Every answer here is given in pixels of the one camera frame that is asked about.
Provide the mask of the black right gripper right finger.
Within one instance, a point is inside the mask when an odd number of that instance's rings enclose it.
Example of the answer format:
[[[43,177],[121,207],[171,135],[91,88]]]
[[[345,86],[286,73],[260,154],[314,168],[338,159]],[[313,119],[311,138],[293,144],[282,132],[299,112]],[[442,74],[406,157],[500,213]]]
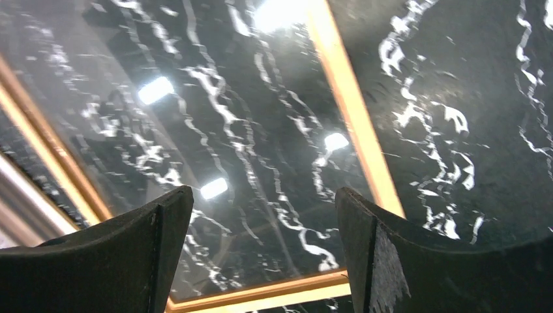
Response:
[[[551,312],[552,237],[478,247],[343,187],[338,229],[356,312]]]

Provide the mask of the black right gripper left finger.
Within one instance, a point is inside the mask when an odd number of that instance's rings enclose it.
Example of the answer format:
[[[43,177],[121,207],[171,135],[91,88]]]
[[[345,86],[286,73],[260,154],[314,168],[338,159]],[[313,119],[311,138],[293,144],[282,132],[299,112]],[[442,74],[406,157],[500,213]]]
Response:
[[[165,311],[193,205],[180,186],[87,229],[3,249],[1,311]]]

